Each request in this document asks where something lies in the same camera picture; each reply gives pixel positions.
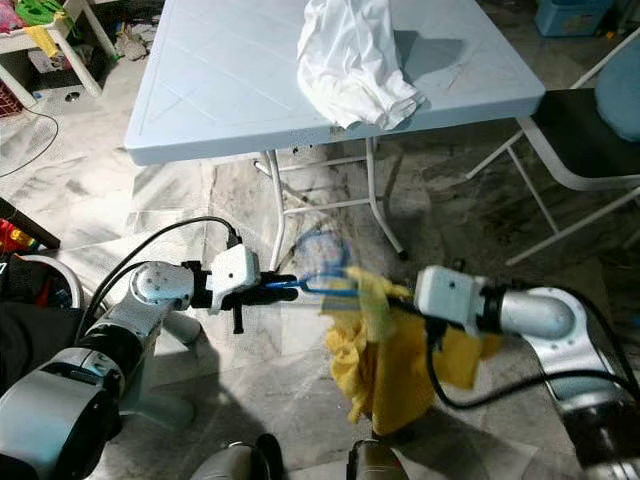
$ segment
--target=tiled floor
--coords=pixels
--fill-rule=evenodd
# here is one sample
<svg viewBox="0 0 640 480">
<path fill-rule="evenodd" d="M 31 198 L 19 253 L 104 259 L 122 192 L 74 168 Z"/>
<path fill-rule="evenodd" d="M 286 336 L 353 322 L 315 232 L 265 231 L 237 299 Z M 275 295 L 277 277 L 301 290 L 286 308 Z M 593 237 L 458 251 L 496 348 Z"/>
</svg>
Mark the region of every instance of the tiled floor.
<svg viewBox="0 0 640 480">
<path fill-rule="evenodd" d="M 542 39 L 528 10 L 485 5 L 496 24 L 550 88 L 567 87 L 612 48 L 606 39 Z M 256 154 L 233 163 L 188 161 L 135 166 L 122 147 L 144 61 L 122 60 L 99 99 L 62 101 L 65 92 L 45 92 L 39 104 L 60 123 L 53 147 L 16 174 L 0 179 L 0 193 L 62 240 L 57 257 L 90 289 L 150 232 L 179 219 L 215 214 L 239 227 L 263 265 L 275 236 L 269 180 L 257 172 Z M 3 121 L 0 174 L 36 153 L 52 134 L 46 119 L 24 115 Z M 516 129 L 499 121 L 402 137 L 385 138 L 379 152 L 379 188 L 389 194 L 390 223 L 407 246 L 401 262 L 366 207 L 293 218 L 285 236 L 284 272 L 307 271 L 317 259 L 296 245 L 303 233 L 333 230 L 352 249 L 355 263 L 411 283 L 428 264 L 465 258 L 468 271 L 501 278 L 570 283 L 582 288 L 621 324 L 640 307 L 639 251 L 621 242 L 638 227 L 636 206 L 621 209 L 557 247 L 508 269 L 504 260 L 548 234 L 548 226 L 522 180 L 506 159 L 477 179 L 464 172 Z M 361 144 L 281 152 L 283 164 L 361 151 Z M 575 219 L 607 194 L 581 195 L 558 186 L 529 148 L 519 146 L 525 165 L 561 223 Z M 294 190 L 287 203 L 347 199 L 366 191 L 362 166 L 289 174 Z M 141 259 L 211 261 L 223 247 L 217 226 L 172 232 Z M 123 293 L 120 285 L 112 300 Z M 154 383 L 197 407 L 194 423 L 167 432 L 141 418 L 127 420 L 106 448 L 94 479 L 188 478 L 209 454 L 235 440 L 251 441 L 263 431 L 281 440 L 291 480 L 343 478 L 346 451 L 367 437 L 368 422 L 348 423 L 348 402 L 329 374 L 323 348 L 330 320 L 318 301 L 245 311 L 243 336 L 232 335 L 231 317 L 197 312 L 206 337 L 188 351 L 162 336 Z M 536 368 L 522 343 L 507 342 L 483 363 L 471 394 L 486 392 Z M 412 478 L 569 478 L 579 468 L 553 407 L 538 389 L 470 413 L 438 408 L 412 428 L 398 448 Z"/>
</svg>

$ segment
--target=folding chair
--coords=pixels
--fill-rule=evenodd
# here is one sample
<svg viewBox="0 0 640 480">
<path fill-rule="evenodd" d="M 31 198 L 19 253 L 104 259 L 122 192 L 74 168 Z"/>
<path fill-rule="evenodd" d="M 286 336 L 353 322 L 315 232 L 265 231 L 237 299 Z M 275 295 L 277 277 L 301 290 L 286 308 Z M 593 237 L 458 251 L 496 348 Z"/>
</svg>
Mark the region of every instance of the folding chair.
<svg viewBox="0 0 640 480">
<path fill-rule="evenodd" d="M 472 179 L 506 151 L 553 231 L 547 239 L 507 260 L 507 265 L 514 265 L 553 245 L 640 196 L 640 143 L 631 143 L 618 137 L 600 117 L 594 89 L 581 88 L 639 35 L 640 28 L 569 90 L 547 92 L 533 116 L 518 119 L 521 129 L 466 174 L 467 179 Z M 627 193 L 574 224 L 558 228 L 513 150 L 514 143 L 523 135 L 553 178 L 565 187 L 578 191 L 622 189 L 627 190 Z M 625 246 L 630 246 L 638 239 L 640 231 Z"/>
</svg>

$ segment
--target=green object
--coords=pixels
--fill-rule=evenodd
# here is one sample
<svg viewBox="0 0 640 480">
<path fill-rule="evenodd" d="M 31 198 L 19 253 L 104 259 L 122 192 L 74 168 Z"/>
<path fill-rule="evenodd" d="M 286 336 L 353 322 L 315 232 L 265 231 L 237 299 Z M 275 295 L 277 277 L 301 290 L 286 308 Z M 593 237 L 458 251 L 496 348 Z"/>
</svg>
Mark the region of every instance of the green object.
<svg viewBox="0 0 640 480">
<path fill-rule="evenodd" d="M 63 12 L 64 8 L 55 0 L 20 0 L 16 5 L 16 13 L 26 22 L 27 25 L 47 25 L 53 22 L 53 16 L 56 12 Z M 75 38 L 81 38 L 80 31 L 73 24 L 73 21 L 67 15 L 67 24 L 71 34 Z"/>
</svg>

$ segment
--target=red object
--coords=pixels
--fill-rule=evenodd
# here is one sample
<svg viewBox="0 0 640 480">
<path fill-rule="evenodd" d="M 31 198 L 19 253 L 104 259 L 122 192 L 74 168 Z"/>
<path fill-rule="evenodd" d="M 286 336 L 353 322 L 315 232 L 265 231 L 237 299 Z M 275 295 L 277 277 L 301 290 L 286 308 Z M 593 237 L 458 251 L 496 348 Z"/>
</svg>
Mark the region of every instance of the red object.
<svg viewBox="0 0 640 480">
<path fill-rule="evenodd" d="M 0 252 L 27 252 L 36 250 L 38 242 L 6 220 L 0 219 Z"/>
<path fill-rule="evenodd" d="M 22 110 L 22 104 L 11 90 L 0 82 L 0 118 L 19 113 L 20 110 Z"/>
</svg>

